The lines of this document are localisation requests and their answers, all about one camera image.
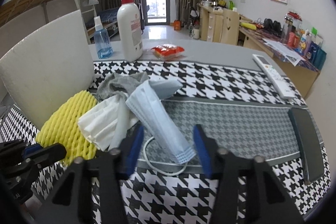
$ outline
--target blue spray bottle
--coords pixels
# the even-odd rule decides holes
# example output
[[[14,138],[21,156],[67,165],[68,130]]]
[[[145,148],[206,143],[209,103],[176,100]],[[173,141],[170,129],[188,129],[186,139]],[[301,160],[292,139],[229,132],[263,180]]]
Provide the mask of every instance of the blue spray bottle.
[[[108,58],[112,55],[113,49],[110,42],[110,37],[107,32],[103,28],[103,24],[101,23],[100,16],[94,18],[94,27],[96,32],[93,34],[94,43],[96,45],[96,50],[99,59]]]

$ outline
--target mug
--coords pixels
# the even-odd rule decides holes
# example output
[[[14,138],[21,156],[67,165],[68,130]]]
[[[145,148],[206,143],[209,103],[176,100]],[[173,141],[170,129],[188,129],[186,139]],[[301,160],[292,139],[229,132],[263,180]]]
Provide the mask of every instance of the mug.
[[[199,31],[199,29],[193,29],[192,35],[193,35],[193,39],[199,39],[200,38],[200,31]]]

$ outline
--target orange bag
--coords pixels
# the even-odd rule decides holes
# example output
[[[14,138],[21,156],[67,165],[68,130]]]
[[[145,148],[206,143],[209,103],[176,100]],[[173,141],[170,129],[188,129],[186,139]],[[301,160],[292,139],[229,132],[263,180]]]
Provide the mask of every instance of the orange bag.
[[[162,44],[152,48],[153,54],[162,61],[176,58],[184,52],[184,48],[173,44]]]
[[[174,31],[179,31],[181,30],[181,21],[175,20],[174,21]]]

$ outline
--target screw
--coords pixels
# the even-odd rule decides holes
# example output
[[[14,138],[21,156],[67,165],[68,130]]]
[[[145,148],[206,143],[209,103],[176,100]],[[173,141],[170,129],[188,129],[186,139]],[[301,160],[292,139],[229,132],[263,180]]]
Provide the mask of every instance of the screw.
[[[220,147],[220,148],[217,149],[217,153],[221,156],[224,156],[224,155],[229,154],[229,150],[227,150],[224,147]]]
[[[119,148],[112,148],[109,153],[112,155],[112,156],[116,156],[116,155],[119,155],[121,153],[120,149]]]
[[[83,162],[83,160],[84,160],[83,157],[77,157],[73,160],[73,162],[76,163],[76,164],[81,164]]]
[[[253,159],[254,159],[255,162],[257,162],[259,164],[265,161],[265,158],[263,156],[260,156],[260,155],[254,156]]]

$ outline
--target blue bedding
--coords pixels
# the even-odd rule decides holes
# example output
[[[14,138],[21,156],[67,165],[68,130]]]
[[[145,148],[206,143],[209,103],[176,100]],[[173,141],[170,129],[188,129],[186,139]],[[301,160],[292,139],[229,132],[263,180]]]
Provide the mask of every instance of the blue bedding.
[[[104,23],[112,23],[117,20],[117,13],[119,8],[112,8],[105,11],[99,12],[97,15],[100,16],[101,22]],[[95,26],[95,21],[90,19],[87,23],[85,23],[86,28],[92,28]]]

